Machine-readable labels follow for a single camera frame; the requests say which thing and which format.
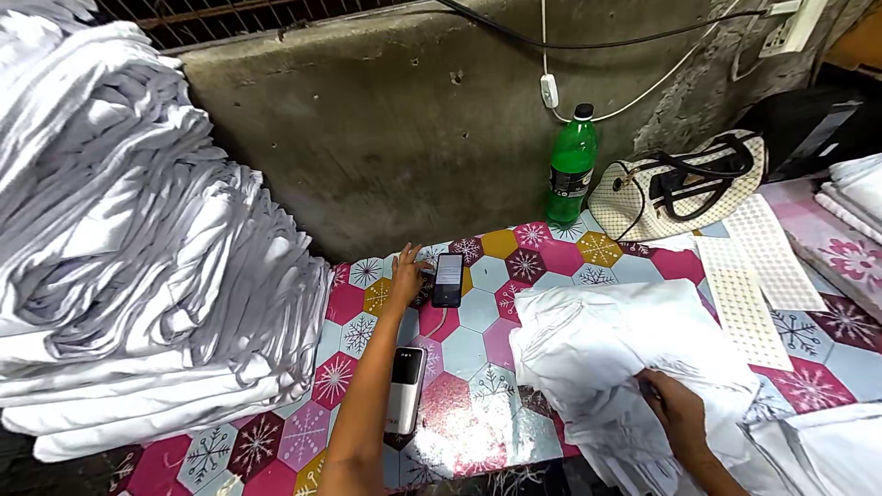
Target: sticker sheet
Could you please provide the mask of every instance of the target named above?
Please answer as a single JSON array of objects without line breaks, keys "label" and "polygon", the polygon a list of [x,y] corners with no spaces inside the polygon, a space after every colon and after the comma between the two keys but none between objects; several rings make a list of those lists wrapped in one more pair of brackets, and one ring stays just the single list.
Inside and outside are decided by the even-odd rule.
[{"label": "sticker sheet", "polygon": [[748,364],[793,371],[769,315],[759,276],[737,243],[723,237],[696,237],[701,263],[714,296],[720,326]]},{"label": "sticker sheet", "polygon": [[752,194],[723,225],[741,245],[759,275],[759,286],[774,309],[825,312],[826,305],[790,248],[772,208]]}]

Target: green plastic bottle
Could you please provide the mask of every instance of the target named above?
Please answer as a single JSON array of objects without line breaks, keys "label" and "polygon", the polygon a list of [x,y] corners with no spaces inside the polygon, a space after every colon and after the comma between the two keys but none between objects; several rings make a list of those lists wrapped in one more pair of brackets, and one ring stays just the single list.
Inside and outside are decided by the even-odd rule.
[{"label": "green plastic bottle", "polygon": [[582,200],[591,182],[597,158],[597,131],[591,122],[594,105],[576,105],[572,121],[557,136],[551,153],[549,199],[545,215],[549,222],[567,226],[582,212]]}]

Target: wire mesh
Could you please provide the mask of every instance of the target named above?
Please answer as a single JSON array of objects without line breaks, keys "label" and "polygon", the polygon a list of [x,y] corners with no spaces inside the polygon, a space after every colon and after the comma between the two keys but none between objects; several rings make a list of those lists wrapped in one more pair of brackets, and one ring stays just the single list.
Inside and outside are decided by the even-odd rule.
[{"label": "wire mesh", "polygon": [[97,0],[108,19],[138,24],[159,49],[372,11],[411,0]]}]

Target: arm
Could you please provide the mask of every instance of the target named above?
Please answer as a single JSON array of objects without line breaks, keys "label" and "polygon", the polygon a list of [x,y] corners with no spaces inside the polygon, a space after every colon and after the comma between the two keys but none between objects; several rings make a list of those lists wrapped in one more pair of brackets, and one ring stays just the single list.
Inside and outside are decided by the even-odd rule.
[{"label": "arm", "polygon": [[420,269],[431,267],[415,263],[420,248],[408,243],[392,262],[392,289],[340,404],[318,496],[383,494],[383,430],[398,327],[422,285]]},{"label": "arm", "polygon": [[644,394],[659,418],[674,457],[708,496],[748,496],[707,447],[705,404],[698,395],[662,372],[643,370],[637,379],[652,384]]}]

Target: pink flower print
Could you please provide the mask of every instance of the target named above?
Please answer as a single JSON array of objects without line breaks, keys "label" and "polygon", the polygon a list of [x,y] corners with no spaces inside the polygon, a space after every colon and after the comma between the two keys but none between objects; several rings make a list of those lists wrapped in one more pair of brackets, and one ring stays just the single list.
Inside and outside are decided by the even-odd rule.
[{"label": "pink flower print", "polygon": [[861,240],[842,242],[835,238],[821,251],[831,255],[829,262],[836,272],[855,281],[866,281],[869,291],[882,288],[882,251],[867,249]]}]

